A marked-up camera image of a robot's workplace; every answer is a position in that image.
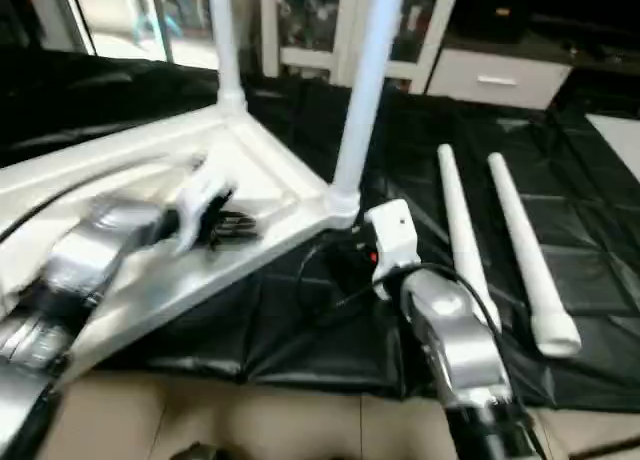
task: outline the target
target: cable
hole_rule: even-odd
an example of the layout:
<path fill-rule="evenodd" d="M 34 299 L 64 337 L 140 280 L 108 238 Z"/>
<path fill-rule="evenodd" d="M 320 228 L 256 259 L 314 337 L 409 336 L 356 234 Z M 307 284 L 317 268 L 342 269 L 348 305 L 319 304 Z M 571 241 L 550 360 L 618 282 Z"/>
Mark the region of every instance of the cable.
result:
<path fill-rule="evenodd" d="M 360 226 L 355 225 L 347 233 L 348 235 L 347 238 L 352 238 L 353 235 L 359 233 L 359 231 L 360 231 Z M 318 254 L 323 253 L 324 250 L 328 247 L 331 247 L 335 244 L 345 241 L 344 234 L 345 234 L 344 232 L 331 232 L 330 236 L 329 235 L 327 236 L 328 238 L 320 239 L 320 241 L 316 242 L 309 249 L 305 257 L 302 259 L 302 262 L 300 263 L 300 267 L 298 268 L 298 271 L 296 273 L 295 280 L 294 280 L 293 297 L 296 302 L 296 305 L 298 306 L 298 309 L 300 310 L 300 313 L 302 313 L 305 320 L 313 321 L 314 316 L 321 316 L 323 315 L 323 312 L 322 312 L 322 309 L 311 309 L 309 308 L 308 305 L 305 305 L 302 302 L 302 296 L 300 295 L 300 288 L 302 285 L 302 275 L 304 274 L 307 267 L 309 266 L 309 263 Z"/>
<path fill-rule="evenodd" d="M 103 178 L 110 177 L 117 173 L 125 172 L 127 170 L 131 170 L 132 168 L 135 168 L 135 167 L 147 165 L 150 163 L 155 163 L 155 162 L 158 162 L 159 160 L 162 160 L 163 158 L 166 159 L 167 155 L 153 155 L 149 157 L 139 158 L 131 162 L 122 163 L 116 167 L 108 168 L 106 170 L 103 170 L 102 172 L 96 173 L 94 175 L 90 175 L 89 177 L 79 180 L 69 185 L 68 187 L 63 188 L 62 190 L 59 190 L 58 192 L 45 198 L 35 206 L 31 207 L 24 214 L 22 214 L 20 217 L 14 220 L 11 223 L 11 225 L 9 225 L 2 233 L 0 233 L 0 245 L 2 245 L 2 243 L 4 243 L 4 241 L 7 240 L 7 238 L 13 235 L 16 232 L 16 230 L 22 227 L 25 223 L 27 223 L 33 217 L 35 217 L 40 212 L 42 212 L 45 208 L 49 207 L 51 204 L 58 201 L 60 198 L 64 197 L 65 195 L 68 195 L 69 193 L 72 193 L 93 182 L 102 180 Z"/>

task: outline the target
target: tiled floor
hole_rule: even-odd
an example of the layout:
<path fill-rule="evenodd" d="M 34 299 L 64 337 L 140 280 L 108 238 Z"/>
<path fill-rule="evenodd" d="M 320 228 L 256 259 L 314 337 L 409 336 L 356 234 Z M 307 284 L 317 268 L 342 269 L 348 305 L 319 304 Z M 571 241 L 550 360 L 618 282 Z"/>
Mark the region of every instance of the tiled floor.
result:
<path fill-rule="evenodd" d="M 587 115 L 587 118 L 640 181 L 640 122 L 602 115 Z"/>
<path fill-rule="evenodd" d="M 549 459 L 640 432 L 640 416 L 533 412 Z M 240 460 L 454 460 L 440 407 L 212 380 L 92 374 L 67 395 L 39 460 L 169 460 L 199 441 Z M 640 452 L 606 457 L 640 458 Z"/>

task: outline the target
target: white foam tube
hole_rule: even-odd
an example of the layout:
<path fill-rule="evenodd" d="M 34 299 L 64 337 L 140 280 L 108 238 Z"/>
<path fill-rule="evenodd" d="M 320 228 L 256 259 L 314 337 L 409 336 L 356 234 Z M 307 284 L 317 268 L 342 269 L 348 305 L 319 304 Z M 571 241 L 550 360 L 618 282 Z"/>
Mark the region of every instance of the white foam tube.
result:
<path fill-rule="evenodd" d="M 529 296 L 531 329 L 538 349 L 547 357 L 572 357 L 580 351 L 580 334 L 562 305 L 509 168 L 499 153 L 489 156 L 489 166 Z"/>
<path fill-rule="evenodd" d="M 240 84 L 231 0 L 209 0 L 209 5 L 220 74 L 218 102 L 231 108 L 244 108 L 245 99 Z"/>
<path fill-rule="evenodd" d="M 440 162 L 440 176 L 442 178 L 444 203 L 449 223 L 449 238 L 451 239 L 451 250 L 456 272 L 463 276 L 478 292 L 493 323 L 502 331 L 498 307 L 496 307 L 489 295 L 478 244 L 473 232 L 469 209 L 464 198 L 460 174 L 458 173 L 458 166 L 451 146 L 440 145 L 438 147 L 438 160 Z M 473 302 L 473 313 L 478 320 L 486 325 L 487 321 L 484 314 L 476 302 Z"/>
<path fill-rule="evenodd" d="M 336 209 L 355 208 L 357 211 L 359 208 L 360 179 L 401 6 L 402 0 L 373 0 L 369 9 L 342 144 L 329 190 L 329 198 Z"/>

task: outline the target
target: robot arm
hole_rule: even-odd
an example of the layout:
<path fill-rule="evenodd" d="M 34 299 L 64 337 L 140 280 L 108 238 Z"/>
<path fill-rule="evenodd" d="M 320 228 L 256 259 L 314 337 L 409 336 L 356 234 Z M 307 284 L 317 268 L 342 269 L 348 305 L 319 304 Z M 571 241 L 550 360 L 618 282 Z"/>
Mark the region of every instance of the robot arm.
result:
<path fill-rule="evenodd" d="M 375 207 L 365 219 L 378 249 L 374 280 L 394 268 L 419 268 L 417 235 L 404 201 Z M 399 297 L 400 310 L 423 346 L 460 460 L 539 458 L 524 425 L 512 421 L 509 377 L 496 339 L 473 313 L 469 291 L 425 269 L 380 286 L 381 298 Z"/>
<path fill-rule="evenodd" d="M 54 245 L 34 280 L 14 293 L 17 304 L 0 321 L 0 458 L 14 458 L 16 444 L 29 436 L 31 414 L 50 398 L 69 348 L 127 257 L 170 237 L 175 254 L 188 250 L 201 217 L 231 196 L 233 185 L 211 173 L 196 171 L 171 206 L 100 199 Z"/>

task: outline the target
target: black plastic sheet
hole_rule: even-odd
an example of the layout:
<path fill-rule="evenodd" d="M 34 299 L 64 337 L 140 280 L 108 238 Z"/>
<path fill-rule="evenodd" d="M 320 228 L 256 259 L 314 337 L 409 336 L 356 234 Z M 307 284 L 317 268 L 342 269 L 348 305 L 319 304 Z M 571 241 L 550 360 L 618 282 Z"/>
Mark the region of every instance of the black plastic sheet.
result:
<path fill-rule="evenodd" d="M 211 72 L 63 54 L 3 56 L 4 165 L 215 100 Z M 348 91 L 250 79 L 251 113 L 330 180 Z M 388 94 L 363 180 L 363 209 L 409 203 L 425 261 L 451 264 L 436 157 L 452 144 L 492 297 L 525 401 L 640 411 L 640 186 L 575 110 L 546 113 Z M 486 157 L 504 154 L 583 348 L 551 361 L 535 349 L 527 298 Z M 343 393 L 432 395 L 418 346 L 391 305 L 373 295 L 305 321 L 293 298 L 300 247 L 186 313 L 105 368 L 152 369 Z M 305 298 L 341 298 L 326 262 L 305 273 Z M 354 271 L 353 281 L 368 279 Z"/>

